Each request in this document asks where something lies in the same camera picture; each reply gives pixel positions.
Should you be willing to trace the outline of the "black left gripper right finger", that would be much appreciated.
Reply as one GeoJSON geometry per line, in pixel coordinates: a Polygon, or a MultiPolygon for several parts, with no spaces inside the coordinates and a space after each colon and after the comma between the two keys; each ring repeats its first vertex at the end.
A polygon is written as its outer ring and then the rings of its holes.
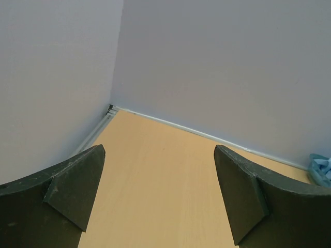
{"type": "Polygon", "coordinates": [[[239,247],[330,247],[330,189],[258,165],[224,145],[218,182],[239,247]]]}

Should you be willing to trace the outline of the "light blue shirt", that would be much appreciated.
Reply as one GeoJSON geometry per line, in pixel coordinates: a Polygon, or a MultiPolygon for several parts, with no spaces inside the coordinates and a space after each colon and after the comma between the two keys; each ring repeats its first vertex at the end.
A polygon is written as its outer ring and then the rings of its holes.
{"type": "Polygon", "coordinates": [[[328,180],[330,180],[330,159],[315,159],[316,164],[319,167],[319,170],[322,172],[328,180]]]}

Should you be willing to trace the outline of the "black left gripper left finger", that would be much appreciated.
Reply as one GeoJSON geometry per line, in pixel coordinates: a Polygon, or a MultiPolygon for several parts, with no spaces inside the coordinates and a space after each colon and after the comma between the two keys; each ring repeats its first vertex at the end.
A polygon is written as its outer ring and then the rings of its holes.
{"type": "Polygon", "coordinates": [[[78,247],[86,232],[106,151],[72,158],[1,185],[1,247],[78,247]]]}

